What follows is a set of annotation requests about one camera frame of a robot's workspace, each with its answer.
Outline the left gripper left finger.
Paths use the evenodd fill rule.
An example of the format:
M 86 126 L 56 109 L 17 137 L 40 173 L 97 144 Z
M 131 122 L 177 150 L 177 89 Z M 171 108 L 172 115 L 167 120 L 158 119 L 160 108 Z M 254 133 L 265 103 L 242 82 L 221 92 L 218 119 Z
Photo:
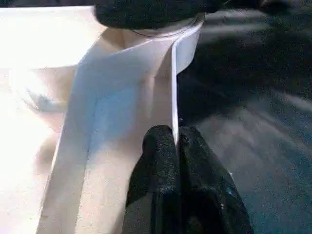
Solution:
M 150 128 L 142 142 L 142 155 L 128 186 L 124 214 L 126 234 L 180 234 L 181 190 L 179 159 L 172 130 Z

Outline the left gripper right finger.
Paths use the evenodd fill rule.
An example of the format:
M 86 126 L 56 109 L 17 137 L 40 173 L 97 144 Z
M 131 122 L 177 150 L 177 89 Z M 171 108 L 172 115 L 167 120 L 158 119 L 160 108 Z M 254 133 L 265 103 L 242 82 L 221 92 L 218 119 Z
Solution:
M 179 129 L 183 229 L 187 234 L 252 234 L 234 181 L 201 133 Z

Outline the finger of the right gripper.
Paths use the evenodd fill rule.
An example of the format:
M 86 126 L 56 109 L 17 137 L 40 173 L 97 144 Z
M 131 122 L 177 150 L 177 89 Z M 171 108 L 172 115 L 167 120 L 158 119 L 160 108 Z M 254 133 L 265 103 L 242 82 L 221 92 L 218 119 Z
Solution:
M 214 13 L 224 0 L 103 0 L 94 7 L 99 23 L 120 29 L 158 29 L 190 19 L 199 13 Z

